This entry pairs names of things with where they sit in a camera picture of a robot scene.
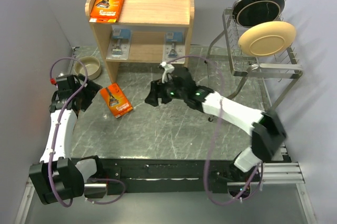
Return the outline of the orange razor box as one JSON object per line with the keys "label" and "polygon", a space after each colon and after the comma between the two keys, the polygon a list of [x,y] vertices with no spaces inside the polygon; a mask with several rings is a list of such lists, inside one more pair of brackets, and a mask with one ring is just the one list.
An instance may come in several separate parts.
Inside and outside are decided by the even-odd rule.
{"label": "orange razor box", "polygon": [[100,94],[115,118],[120,118],[133,110],[133,106],[117,83],[102,88]]}
{"label": "orange razor box", "polygon": [[124,0],[96,0],[90,13],[90,23],[116,23]]}

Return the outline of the blue razor blister pack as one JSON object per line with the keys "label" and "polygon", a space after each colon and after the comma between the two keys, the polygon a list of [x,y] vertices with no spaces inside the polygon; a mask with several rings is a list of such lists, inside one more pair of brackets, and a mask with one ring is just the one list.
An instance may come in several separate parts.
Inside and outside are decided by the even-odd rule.
{"label": "blue razor blister pack", "polygon": [[184,35],[182,32],[166,32],[164,34],[163,58],[168,62],[185,55]]}
{"label": "blue razor blister pack", "polygon": [[126,28],[114,28],[107,49],[107,59],[127,60],[131,47],[132,31]]}

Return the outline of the wooden two-tier shelf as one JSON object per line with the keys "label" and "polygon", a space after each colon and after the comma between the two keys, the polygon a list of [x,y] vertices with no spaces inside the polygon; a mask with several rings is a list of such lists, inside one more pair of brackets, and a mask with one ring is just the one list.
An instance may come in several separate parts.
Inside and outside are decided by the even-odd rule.
{"label": "wooden two-tier shelf", "polygon": [[[86,1],[87,18],[90,17],[95,1]],[[121,59],[107,58],[114,28],[125,27],[132,30],[128,62],[160,63],[167,32],[183,31],[184,53],[190,53],[194,16],[194,0],[124,0],[117,23],[90,23],[110,81],[116,82],[121,63]]]}

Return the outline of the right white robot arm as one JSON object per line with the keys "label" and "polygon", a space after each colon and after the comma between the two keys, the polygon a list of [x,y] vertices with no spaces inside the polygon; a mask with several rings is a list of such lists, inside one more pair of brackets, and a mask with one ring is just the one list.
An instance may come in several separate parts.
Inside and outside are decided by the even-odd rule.
{"label": "right white robot arm", "polygon": [[286,140],[286,131],[275,110],[261,111],[221,96],[215,90],[197,85],[186,67],[162,65],[164,72],[151,81],[145,103],[157,107],[179,99],[191,109],[225,120],[251,137],[251,145],[239,153],[230,169],[231,177],[242,181],[260,162],[269,162]]}

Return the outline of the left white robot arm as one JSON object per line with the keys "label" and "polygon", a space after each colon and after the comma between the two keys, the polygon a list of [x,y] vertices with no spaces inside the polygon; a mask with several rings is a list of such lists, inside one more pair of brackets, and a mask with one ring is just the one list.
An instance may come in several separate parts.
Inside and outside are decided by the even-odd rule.
{"label": "left white robot arm", "polygon": [[47,144],[38,164],[29,168],[31,179],[42,204],[72,200],[84,193],[85,182],[100,182],[105,176],[98,156],[71,160],[73,130],[80,111],[86,111],[102,88],[83,74],[52,79],[57,90],[49,106],[51,127]]}

